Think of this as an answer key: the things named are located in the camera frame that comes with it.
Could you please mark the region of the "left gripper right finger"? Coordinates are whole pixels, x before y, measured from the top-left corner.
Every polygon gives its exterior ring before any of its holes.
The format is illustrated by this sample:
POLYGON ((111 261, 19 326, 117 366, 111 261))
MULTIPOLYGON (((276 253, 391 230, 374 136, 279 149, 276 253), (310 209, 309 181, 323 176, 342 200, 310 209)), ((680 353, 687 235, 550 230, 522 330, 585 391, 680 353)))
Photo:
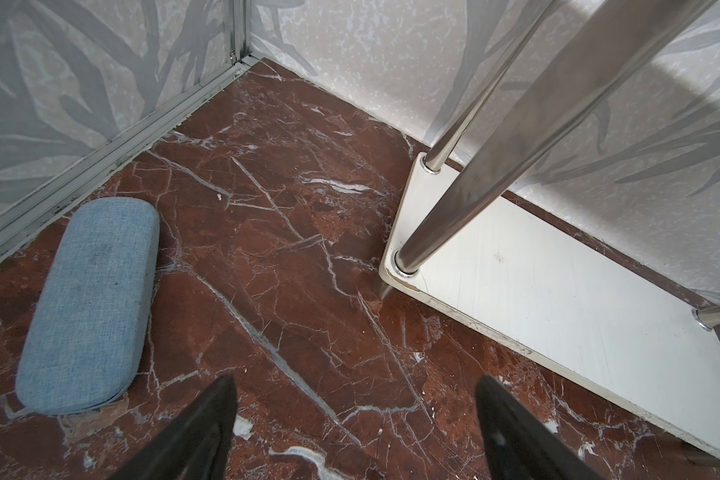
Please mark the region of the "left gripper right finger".
POLYGON ((599 477, 494 377, 478 381, 475 401, 493 479, 599 477))

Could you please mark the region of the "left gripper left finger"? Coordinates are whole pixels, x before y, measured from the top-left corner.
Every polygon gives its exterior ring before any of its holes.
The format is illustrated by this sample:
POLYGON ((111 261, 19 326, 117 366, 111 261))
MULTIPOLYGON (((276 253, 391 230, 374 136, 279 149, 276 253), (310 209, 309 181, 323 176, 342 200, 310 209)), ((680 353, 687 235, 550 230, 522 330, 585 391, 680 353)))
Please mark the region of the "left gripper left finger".
POLYGON ((237 409, 234 377, 218 377, 111 477, 222 479, 237 409))

